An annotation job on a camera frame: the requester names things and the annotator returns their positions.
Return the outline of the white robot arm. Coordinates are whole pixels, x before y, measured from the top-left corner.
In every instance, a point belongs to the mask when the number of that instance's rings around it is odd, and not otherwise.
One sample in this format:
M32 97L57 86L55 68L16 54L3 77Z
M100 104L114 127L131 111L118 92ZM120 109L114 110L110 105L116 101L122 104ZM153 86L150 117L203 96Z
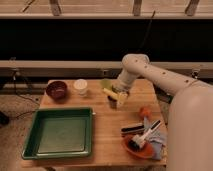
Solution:
M116 88L128 92L140 76L170 96L166 171L213 171L213 85L127 54Z

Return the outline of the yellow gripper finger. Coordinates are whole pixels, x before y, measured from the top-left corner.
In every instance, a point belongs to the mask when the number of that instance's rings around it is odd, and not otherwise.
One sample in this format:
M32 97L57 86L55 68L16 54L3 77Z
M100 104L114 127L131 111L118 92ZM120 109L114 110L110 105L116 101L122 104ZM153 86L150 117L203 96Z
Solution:
M121 107L125 103L127 97L128 94L126 92L120 92L118 94L117 107Z

